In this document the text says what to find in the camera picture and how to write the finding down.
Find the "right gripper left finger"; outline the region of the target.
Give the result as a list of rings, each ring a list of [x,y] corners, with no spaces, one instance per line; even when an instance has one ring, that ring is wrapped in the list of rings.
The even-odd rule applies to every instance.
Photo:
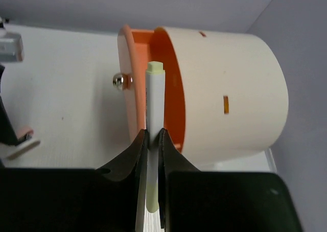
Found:
[[[97,169],[96,225],[100,231],[143,231],[147,176],[147,130],[130,146]]]

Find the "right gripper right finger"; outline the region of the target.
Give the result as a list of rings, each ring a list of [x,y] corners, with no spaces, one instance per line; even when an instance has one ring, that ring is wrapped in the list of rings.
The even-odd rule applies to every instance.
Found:
[[[199,170],[174,146],[167,129],[159,133],[158,202],[160,225],[163,229],[176,228],[177,212],[185,212],[194,197],[187,182]]]

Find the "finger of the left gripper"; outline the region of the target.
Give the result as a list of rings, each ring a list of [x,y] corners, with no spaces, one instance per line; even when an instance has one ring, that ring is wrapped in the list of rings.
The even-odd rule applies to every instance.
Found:
[[[1,143],[7,146],[17,146],[18,138],[8,118],[2,98],[0,111],[0,127]]]

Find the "white pen pale cap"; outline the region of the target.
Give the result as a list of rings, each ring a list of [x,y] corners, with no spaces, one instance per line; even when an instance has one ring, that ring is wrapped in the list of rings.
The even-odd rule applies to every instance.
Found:
[[[163,63],[148,62],[146,69],[146,129],[148,159],[146,181],[145,231],[161,231],[158,204],[159,132],[164,127],[165,70]]]

